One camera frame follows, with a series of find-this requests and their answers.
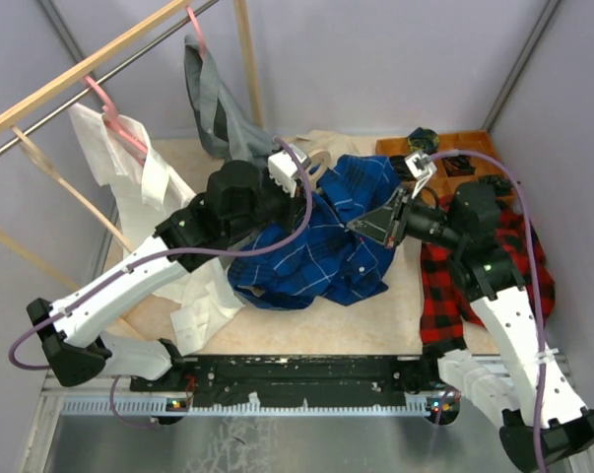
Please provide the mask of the blue plaid shirt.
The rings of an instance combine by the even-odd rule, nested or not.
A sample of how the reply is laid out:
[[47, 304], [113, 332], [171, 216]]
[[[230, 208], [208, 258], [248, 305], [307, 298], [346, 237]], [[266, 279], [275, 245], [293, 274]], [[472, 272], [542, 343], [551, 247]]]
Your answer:
[[348, 306], [388, 290], [383, 282], [394, 251], [352, 232], [347, 224], [383, 205], [400, 184], [384, 156], [340, 157], [318, 180], [307, 228], [269, 253], [237, 258], [233, 289], [258, 308], [296, 310], [318, 297]]

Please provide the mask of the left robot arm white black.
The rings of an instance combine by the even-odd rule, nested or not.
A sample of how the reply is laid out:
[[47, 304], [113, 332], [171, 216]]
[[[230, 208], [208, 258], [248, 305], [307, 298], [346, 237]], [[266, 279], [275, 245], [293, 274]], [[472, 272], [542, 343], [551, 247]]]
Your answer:
[[232, 256], [233, 246], [257, 230], [276, 223], [294, 237], [312, 208], [309, 163], [279, 153], [264, 170], [245, 161], [224, 164], [204, 193], [112, 269], [61, 300], [31, 302], [27, 313], [59, 383], [74, 387], [101, 375], [126, 375], [167, 391], [179, 388], [186, 367], [172, 342], [118, 337], [107, 327], [154, 291], [215, 257]]

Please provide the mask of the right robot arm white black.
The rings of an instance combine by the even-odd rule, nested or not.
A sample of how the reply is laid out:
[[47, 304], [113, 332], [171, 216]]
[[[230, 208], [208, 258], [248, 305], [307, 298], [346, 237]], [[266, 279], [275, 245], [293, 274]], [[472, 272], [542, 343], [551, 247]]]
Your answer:
[[594, 409], [567, 381], [555, 350], [538, 339], [524, 276], [497, 240], [499, 218], [494, 191], [481, 182], [460, 184], [446, 209], [428, 206], [399, 185], [386, 203], [348, 227], [387, 248], [413, 237], [448, 250], [451, 280], [492, 335], [510, 381], [461, 344], [439, 342], [421, 366], [423, 382], [458, 390], [496, 426], [519, 471], [544, 472], [594, 444]]

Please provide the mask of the beige hanger front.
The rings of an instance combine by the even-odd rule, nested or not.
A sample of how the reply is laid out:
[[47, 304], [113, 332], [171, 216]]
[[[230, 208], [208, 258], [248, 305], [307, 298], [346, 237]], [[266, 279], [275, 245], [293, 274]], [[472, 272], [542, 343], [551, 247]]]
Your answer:
[[308, 158], [309, 161], [305, 172], [311, 189], [315, 191], [319, 187], [319, 179], [331, 167], [331, 154], [327, 150], [317, 149], [310, 152]]

